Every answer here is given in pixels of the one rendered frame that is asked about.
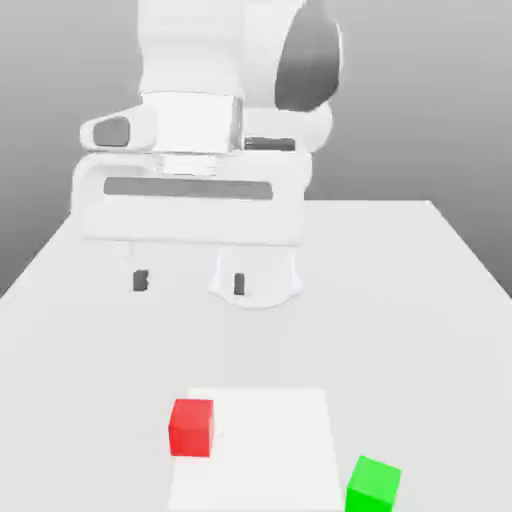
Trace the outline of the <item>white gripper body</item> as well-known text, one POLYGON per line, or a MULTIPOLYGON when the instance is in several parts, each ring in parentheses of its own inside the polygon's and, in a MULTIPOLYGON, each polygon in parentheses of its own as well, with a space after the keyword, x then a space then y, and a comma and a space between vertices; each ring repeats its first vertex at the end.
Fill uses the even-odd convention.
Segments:
POLYGON ((304 193, 312 177, 306 152, 232 152, 193 182, 263 182, 269 200, 107 196, 109 177, 176 180, 175 159, 150 154, 93 153, 73 173, 70 210, 84 237, 114 241, 191 242, 226 245, 297 246, 303 226, 304 193))

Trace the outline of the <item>small red cube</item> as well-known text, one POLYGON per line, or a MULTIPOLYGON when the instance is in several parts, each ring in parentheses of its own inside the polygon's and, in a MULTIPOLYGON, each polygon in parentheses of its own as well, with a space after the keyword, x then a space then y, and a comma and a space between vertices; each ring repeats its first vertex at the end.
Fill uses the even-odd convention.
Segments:
POLYGON ((172 456, 208 458, 214 433, 214 402, 209 399, 176 399, 168 437, 172 456))

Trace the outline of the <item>small green cube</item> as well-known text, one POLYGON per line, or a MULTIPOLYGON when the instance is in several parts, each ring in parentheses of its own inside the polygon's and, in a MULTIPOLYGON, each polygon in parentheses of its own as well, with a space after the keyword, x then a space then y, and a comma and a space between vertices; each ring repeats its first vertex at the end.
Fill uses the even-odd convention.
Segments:
POLYGON ((347 484, 345 512, 393 512, 400 480, 400 469, 360 456, 347 484))

